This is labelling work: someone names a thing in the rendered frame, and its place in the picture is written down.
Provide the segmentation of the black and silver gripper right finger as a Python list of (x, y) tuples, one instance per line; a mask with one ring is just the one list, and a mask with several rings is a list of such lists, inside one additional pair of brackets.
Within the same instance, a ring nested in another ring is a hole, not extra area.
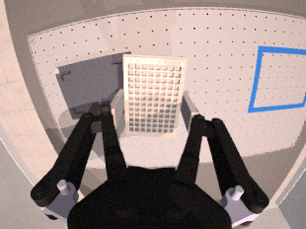
[(183, 92), (181, 113), (189, 135), (166, 197), (166, 213), (173, 219), (181, 219), (191, 207), (203, 135), (214, 164), (221, 204), (231, 218), (232, 227), (249, 225), (268, 206), (269, 200), (249, 175), (223, 120), (205, 119), (187, 92)]

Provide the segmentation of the blue tape outline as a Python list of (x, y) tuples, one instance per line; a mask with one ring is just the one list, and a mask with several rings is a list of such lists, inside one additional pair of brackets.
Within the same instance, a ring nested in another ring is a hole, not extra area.
[(272, 106), (272, 107), (261, 107), (253, 108), (255, 97), (258, 89), (258, 83), (261, 72), (263, 52), (272, 52), (272, 53), (289, 53), (289, 54), (302, 54), (306, 55), (306, 49), (298, 48), (288, 48), (288, 47), (275, 47), (275, 46), (259, 46), (256, 72), (253, 84), (253, 90), (251, 95), (251, 100), (248, 108), (248, 113), (257, 113), (257, 112), (267, 112), (267, 111), (277, 111), (277, 110), (286, 110), (286, 109), (295, 109), (295, 108), (304, 108), (306, 103), (306, 94), (302, 104), (293, 104), (293, 105), (282, 105), (282, 106)]

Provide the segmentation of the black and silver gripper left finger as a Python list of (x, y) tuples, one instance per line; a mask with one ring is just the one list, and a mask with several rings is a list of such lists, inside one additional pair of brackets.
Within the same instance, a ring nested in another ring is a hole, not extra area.
[(94, 144), (101, 132), (109, 191), (114, 212), (129, 217), (137, 209), (136, 193), (130, 179), (116, 128), (124, 110), (124, 89), (109, 105), (100, 106), (100, 115), (82, 114), (53, 167), (31, 190), (31, 198), (51, 220), (67, 223), (71, 208), (78, 202), (78, 190)]

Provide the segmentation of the white well plate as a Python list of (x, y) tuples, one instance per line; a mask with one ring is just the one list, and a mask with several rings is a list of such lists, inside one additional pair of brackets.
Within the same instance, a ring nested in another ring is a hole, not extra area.
[(126, 135), (177, 136), (186, 68), (186, 57), (123, 55)]

